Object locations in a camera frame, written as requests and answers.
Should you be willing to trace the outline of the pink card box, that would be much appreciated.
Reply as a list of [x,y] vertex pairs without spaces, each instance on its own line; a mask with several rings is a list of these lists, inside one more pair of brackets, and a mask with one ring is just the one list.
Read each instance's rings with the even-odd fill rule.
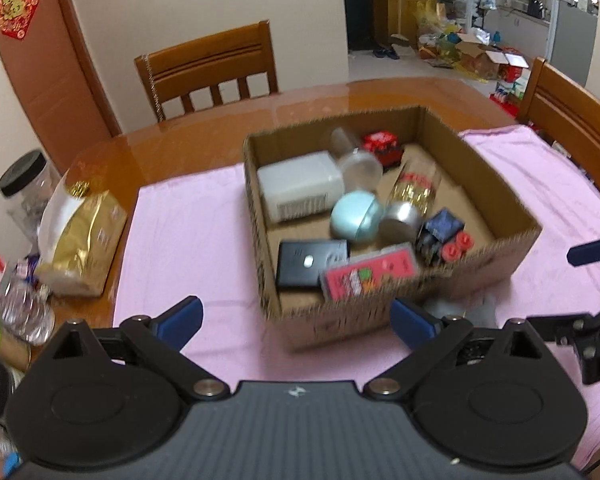
[[320,276],[323,295],[340,301],[377,292],[420,273],[413,246],[393,245],[329,266]]

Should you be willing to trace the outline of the glass jar with silver lid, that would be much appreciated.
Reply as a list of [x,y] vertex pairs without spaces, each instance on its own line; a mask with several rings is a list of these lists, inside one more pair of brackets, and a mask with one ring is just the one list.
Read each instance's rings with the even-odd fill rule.
[[379,234],[387,242],[414,243],[434,203],[441,174],[437,165],[425,159],[409,159],[391,189]]

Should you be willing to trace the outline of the gold tissue pack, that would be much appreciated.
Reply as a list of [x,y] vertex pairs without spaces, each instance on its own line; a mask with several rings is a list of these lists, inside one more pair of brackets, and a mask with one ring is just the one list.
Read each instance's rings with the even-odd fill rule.
[[35,277],[56,296],[100,296],[126,220],[111,192],[97,193],[85,181],[60,180],[38,229]]

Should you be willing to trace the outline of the green cap bottle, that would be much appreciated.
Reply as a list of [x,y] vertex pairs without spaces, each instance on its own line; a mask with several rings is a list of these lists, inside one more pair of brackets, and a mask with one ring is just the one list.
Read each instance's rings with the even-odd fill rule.
[[0,323],[0,361],[6,365],[25,372],[31,362],[30,346],[23,340],[5,330]]

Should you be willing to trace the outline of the white plastic container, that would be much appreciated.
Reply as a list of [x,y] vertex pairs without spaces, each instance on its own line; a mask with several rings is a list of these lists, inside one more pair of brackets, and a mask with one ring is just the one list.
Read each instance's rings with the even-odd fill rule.
[[344,194],[342,173],[328,151],[274,162],[261,167],[257,176],[272,223],[328,211]]

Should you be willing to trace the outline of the grey plush toy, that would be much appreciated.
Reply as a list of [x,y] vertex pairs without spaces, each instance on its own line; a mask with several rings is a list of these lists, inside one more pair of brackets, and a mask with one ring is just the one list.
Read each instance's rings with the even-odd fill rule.
[[498,328],[495,316],[496,301],[486,295],[472,301],[452,301],[442,298],[429,298],[424,302],[424,310],[436,318],[461,316],[475,327]]

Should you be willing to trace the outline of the pink table cloth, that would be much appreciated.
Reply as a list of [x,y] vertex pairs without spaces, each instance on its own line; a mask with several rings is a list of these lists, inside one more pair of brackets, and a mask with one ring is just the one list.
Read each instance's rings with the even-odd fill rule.
[[[466,130],[462,137],[542,226],[513,276],[469,297],[468,307],[492,308],[498,322],[600,312],[600,263],[575,268],[566,259],[570,247],[600,237],[600,194],[593,185],[528,128]],[[298,353],[285,350],[260,311],[242,166],[140,190],[114,317],[157,315],[189,295],[204,304],[204,325],[184,352],[230,385],[243,380],[362,384],[407,355],[392,330]]]

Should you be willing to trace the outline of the red door decoration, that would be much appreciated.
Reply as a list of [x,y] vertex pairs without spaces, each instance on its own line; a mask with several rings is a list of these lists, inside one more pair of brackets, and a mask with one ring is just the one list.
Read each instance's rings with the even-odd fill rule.
[[23,40],[40,0],[0,0],[0,32],[12,39]]

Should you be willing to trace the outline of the clear jar black lid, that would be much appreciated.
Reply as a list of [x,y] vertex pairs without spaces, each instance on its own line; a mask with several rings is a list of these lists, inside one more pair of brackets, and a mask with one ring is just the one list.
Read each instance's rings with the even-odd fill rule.
[[6,211],[32,244],[38,244],[38,229],[60,175],[41,150],[20,156],[0,177],[0,193]]

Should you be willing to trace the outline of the clear water bottle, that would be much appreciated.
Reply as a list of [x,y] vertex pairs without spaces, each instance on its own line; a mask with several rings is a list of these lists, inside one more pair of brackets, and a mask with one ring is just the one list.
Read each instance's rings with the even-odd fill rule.
[[0,320],[31,346],[42,346],[52,336],[55,315],[32,285],[10,266],[0,278]]

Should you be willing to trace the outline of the red small box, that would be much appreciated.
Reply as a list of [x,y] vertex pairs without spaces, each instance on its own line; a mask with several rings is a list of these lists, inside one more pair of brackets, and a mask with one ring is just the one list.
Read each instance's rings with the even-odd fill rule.
[[388,131],[377,131],[362,137],[362,148],[372,153],[385,170],[401,165],[403,146],[398,137]]

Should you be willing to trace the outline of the wooden chair behind table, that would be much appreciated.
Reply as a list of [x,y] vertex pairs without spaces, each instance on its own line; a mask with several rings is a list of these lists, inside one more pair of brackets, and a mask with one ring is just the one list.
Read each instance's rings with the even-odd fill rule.
[[163,104],[173,100],[186,115],[195,113],[192,93],[198,90],[207,89],[212,104],[222,106],[220,85],[229,81],[242,101],[251,98],[251,76],[265,76],[268,92],[279,92],[268,20],[142,54],[134,65],[158,122],[166,121]]

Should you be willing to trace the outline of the clear plastic cup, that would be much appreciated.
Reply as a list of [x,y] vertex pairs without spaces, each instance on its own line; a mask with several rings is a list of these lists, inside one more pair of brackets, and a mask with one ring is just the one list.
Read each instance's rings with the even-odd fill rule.
[[330,134],[330,152],[342,174],[347,193],[376,191],[384,168],[374,154],[364,150],[357,136],[341,127],[335,128]]

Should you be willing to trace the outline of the wooden chair at right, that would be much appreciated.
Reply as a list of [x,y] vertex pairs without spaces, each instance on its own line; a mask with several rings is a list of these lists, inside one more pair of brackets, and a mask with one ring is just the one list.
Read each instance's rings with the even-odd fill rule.
[[600,100],[591,92],[536,58],[517,122],[558,142],[600,191]]

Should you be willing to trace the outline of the brown wooden door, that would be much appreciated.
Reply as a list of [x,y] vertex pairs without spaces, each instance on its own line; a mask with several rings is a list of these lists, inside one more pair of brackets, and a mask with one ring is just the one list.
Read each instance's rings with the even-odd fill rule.
[[121,133],[73,0],[38,0],[21,39],[7,36],[0,25],[0,57],[24,114],[59,171]]

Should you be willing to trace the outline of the light blue egg case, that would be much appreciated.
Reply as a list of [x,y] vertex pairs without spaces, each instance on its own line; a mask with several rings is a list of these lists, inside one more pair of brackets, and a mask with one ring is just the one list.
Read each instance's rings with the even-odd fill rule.
[[384,207],[374,193],[346,193],[332,208],[330,232],[351,243],[368,243],[376,237],[383,214]]

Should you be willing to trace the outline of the brown cardboard box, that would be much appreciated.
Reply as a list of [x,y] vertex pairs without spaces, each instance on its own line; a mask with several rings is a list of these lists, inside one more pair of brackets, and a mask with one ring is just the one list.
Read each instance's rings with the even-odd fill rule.
[[421,106],[245,140],[263,316],[291,351],[388,323],[396,297],[510,278],[541,228],[507,182]]

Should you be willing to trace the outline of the black toy train block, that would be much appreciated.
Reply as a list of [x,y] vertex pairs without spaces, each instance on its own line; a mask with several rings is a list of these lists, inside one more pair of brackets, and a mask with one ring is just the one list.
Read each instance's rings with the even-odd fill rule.
[[465,222],[448,208],[442,208],[422,224],[415,249],[426,266],[444,266],[465,257],[474,245]]

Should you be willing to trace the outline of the black power bank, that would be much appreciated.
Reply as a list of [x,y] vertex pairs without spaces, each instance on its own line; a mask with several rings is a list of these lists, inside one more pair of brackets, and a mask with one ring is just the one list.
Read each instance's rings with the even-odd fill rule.
[[282,240],[278,246],[276,288],[319,289],[321,276],[350,255],[346,240]]

